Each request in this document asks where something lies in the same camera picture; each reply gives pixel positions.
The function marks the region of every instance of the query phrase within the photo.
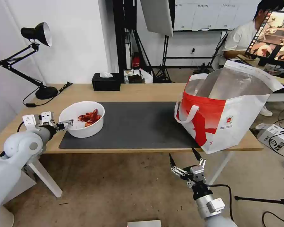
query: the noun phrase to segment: shopping bag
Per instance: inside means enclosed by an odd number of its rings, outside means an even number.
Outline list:
[[[175,119],[207,153],[238,145],[270,94],[283,88],[255,67],[227,61],[210,74],[192,75],[175,105]]]

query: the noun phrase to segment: logo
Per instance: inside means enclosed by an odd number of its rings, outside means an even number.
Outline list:
[[[233,120],[233,116],[228,116],[225,120],[225,125],[229,125],[232,123],[232,120]]]

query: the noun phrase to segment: gray desk mat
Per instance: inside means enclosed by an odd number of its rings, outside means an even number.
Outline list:
[[[175,102],[100,103],[105,108],[103,128],[88,138],[66,132],[60,149],[199,147],[174,119]]]

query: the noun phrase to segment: person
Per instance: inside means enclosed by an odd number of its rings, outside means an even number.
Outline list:
[[[261,0],[258,4],[256,14],[253,20],[237,27],[231,31],[225,41],[223,56],[232,61],[239,61],[237,55],[244,55],[250,42],[260,28],[268,11],[281,10],[284,7],[284,0]],[[265,106],[261,109],[260,114],[263,116],[272,116],[272,112]]]

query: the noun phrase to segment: bag handle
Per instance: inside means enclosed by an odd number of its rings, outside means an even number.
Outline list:
[[[195,105],[192,105],[192,107],[190,108],[190,111],[188,113],[188,116],[186,118],[186,120],[184,121],[180,121],[178,118],[177,118],[177,112],[178,112],[178,106],[179,106],[179,102],[176,102],[176,105],[175,105],[175,119],[178,123],[180,124],[185,124],[185,123],[188,123],[190,122],[194,116],[196,115],[196,112],[199,110],[200,107],[198,106],[195,106]]]

